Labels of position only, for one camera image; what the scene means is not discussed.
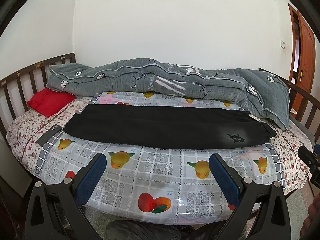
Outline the black pants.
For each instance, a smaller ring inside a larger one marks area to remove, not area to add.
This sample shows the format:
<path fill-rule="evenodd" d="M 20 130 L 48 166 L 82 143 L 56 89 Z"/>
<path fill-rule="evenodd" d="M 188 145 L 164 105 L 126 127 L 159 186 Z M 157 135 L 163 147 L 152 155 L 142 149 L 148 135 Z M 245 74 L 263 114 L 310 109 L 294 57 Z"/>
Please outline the black pants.
<path fill-rule="evenodd" d="M 276 132 L 248 112 L 221 108 L 87 105 L 64 132 L 96 142 L 212 150 L 267 143 Z"/>

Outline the floral bed sheet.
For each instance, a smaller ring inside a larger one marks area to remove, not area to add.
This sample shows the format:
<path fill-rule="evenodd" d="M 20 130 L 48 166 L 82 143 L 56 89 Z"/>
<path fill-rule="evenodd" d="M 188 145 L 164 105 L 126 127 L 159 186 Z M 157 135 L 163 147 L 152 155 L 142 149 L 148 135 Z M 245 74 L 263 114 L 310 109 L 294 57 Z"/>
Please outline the floral bed sheet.
<path fill-rule="evenodd" d="M 41 146 L 36 141 L 52 125 L 66 124 L 73 114 L 78 113 L 88 104 L 89 100 L 90 98 L 75 99 L 48 118 L 33 109 L 17 117 L 10 124 L 6 135 L 13 155 L 29 172 L 39 176 L 40 169 L 36 168 L 36 163 Z M 281 130 L 281 135 L 272 139 L 271 144 L 280 156 L 280 163 L 284 165 L 286 194 L 303 188 L 310 180 L 310 170 L 298 157 L 298 148 L 305 145 L 311 149 L 314 143 L 313 134 L 292 116 L 290 117 L 290 130 Z"/>

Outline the grey floral quilt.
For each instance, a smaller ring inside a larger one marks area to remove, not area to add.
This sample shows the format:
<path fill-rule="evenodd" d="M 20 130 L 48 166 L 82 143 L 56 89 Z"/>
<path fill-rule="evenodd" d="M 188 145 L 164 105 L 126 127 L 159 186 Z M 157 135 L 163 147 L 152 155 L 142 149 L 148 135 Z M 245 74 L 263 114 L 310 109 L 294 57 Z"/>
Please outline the grey floral quilt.
<path fill-rule="evenodd" d="M 102 92 L 156 92 L 238 105 L 258 118 L 289 129 L 289 89 L 281 78 L 252 69 L 204 70 L 154 59 L 121 60 L 99 67 L 49 66 L 47 88 L 75 96 Z"/>

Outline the red pillow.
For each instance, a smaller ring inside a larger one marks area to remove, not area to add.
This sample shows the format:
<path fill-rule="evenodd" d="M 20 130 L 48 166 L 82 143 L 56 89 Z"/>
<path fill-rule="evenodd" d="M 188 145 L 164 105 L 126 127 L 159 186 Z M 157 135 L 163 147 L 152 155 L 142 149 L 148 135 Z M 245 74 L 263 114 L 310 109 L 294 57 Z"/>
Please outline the red pillow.
<path fill-rule="evenodd" d="M 72 102 L 75 96 L 66 92 L 55 92 L 44 88 L 37 92 L 27 102 L 27 105 L 45 117 L 58 113 L 63 107 Z"/>

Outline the dark wooden headboard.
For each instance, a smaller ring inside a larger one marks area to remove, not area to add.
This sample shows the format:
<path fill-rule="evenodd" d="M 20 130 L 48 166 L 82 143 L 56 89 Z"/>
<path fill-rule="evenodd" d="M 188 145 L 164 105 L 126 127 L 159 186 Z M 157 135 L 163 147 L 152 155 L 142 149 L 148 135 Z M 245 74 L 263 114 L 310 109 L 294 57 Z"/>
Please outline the dark wooden headboard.
<path fill-rule="evenodd" d="M 27 102 L 46 87 L 49 66 L 75 63 L 75 54 L 68 53 L 17 70 L 1 79 L 1 139 L 6 140 L 7 129 L 17 117 L 28 111 Z"/>

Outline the brown wooden door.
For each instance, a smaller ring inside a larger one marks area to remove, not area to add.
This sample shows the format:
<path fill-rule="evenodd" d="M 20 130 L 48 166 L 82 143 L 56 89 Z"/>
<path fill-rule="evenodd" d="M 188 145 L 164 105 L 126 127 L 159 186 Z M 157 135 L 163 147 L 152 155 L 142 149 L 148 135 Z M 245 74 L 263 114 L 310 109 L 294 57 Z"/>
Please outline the brown wooden door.
<path fill-rule="evenodd" d="M 289 81 L 311 93 L 315 74 L 315 35 L 302 14 L 289 5 L 292 25 L 292 62 Z"/>

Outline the white wall switch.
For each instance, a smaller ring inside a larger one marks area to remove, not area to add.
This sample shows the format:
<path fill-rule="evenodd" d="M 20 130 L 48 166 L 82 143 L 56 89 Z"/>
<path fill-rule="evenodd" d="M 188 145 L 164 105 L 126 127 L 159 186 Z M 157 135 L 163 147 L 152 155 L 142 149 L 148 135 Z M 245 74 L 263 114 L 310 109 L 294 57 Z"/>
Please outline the white wall switch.
<path fill-rule="evenodd" d="M 281 48 L 285 49 L 286 44 L 283 40 L 280 41 L 280 46 Z"/>

